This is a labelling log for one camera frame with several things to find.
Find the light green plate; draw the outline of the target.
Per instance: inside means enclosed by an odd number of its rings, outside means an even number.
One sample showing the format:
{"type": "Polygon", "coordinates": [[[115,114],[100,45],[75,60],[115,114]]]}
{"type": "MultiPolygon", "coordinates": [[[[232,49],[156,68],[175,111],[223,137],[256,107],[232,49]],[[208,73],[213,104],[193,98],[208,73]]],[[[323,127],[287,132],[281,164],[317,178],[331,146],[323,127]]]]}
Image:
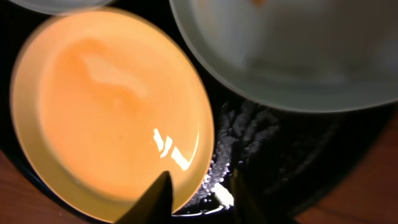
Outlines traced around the light green plate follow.
{"type": "Polygon", "coordinates": [[[233,92],[302,113],[397,101],[397,0],[171,0],[201,65],[233,92]]]}
{"type": "Polygon", "coordinates": [[[70,11],[97,9],[114,0],[9,0],[28,10],[48,15],[67,14],[70,11]]]}

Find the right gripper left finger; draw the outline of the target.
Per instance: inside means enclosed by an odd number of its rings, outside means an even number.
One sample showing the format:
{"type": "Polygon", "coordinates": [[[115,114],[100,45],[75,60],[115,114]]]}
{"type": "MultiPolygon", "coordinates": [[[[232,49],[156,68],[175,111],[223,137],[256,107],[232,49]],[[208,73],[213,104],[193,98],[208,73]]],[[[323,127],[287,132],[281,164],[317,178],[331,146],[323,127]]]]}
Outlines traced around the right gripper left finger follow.
{"type": "Polygon", "coordinates": [[[163,171],[115,224],[169,224],[172,219],[172,204],[172,178],[169,171],[163,171]]]}

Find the light green plate top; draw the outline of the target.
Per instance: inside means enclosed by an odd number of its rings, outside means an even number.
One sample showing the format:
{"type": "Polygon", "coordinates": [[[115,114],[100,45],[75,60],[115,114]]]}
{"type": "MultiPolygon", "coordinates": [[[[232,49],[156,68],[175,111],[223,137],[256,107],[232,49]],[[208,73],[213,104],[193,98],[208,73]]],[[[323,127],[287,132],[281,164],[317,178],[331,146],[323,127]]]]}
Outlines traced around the light green plate top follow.
{"type": "Polygon", "coordinates": [[[97,9],[114,0],[9,0],[28,10],[48,15],[67,14],[70,11],[97,9]]]}

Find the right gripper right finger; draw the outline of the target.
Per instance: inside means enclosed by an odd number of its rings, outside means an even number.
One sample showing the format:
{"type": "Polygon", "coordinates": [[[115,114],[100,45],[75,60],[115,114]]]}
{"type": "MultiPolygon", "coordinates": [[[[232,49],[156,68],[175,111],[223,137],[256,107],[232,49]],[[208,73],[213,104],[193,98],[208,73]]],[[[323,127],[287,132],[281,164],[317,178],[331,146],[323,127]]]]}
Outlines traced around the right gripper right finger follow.
{"type": "Polygon", "coordinates": [[[234,169],[231,180],[231,190],[234,197],[234,222],[238,224],[298,224],[283,210],[270,201],[253,196],[244,183],[239,169],[234,169]]]}

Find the yellow plate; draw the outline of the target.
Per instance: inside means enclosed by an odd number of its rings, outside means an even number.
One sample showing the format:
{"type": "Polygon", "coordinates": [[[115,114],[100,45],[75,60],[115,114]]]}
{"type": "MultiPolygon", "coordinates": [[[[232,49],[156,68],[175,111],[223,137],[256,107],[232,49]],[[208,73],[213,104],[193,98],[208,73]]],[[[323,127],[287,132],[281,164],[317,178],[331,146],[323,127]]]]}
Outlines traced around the yellow plate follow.
{"type": "Polygon", "coordinates": [[[133,13],[49,19],[20,51],[10,97],[30,165],[90,217],[115,222],[165,170],[177,212],[208,172],[215,131],[205,87],[180,47],[133,13]]]}

